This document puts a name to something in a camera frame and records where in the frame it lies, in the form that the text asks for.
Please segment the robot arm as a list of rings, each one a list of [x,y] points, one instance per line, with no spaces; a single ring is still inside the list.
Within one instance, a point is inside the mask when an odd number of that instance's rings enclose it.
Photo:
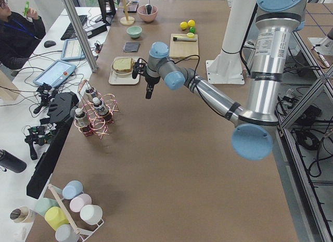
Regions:
[[[195,70],[178,67],[163,42],[155,42],[142,68],[147,82],[146,98],[163,80],[172,90],[187,87],[212,110],[235,125],[232,146],[249,160],[268,156],[278,124],[274,115],[278,89],[283,78],[289,39],[303,26],[307,0],[257,0],[255,24],[259,34],[251,68],[251,85],[246,107],[230,99]]]

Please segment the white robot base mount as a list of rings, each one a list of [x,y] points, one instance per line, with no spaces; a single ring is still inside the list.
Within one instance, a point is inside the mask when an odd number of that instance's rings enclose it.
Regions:
[[[221,52],[214,60],[206,61],[208,81],[211,84],[244,84],[241,49],[256,13],[257,0],[233,0]]]

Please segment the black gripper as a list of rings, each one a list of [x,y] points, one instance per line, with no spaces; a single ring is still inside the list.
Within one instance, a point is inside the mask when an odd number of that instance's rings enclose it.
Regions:
[[[154,86],[159,83],[160,77],[152,77],[149,74],[145,73],[145,81],[147,82],[146,88],[146,99],[151,99],[151,95],[153,93]]]

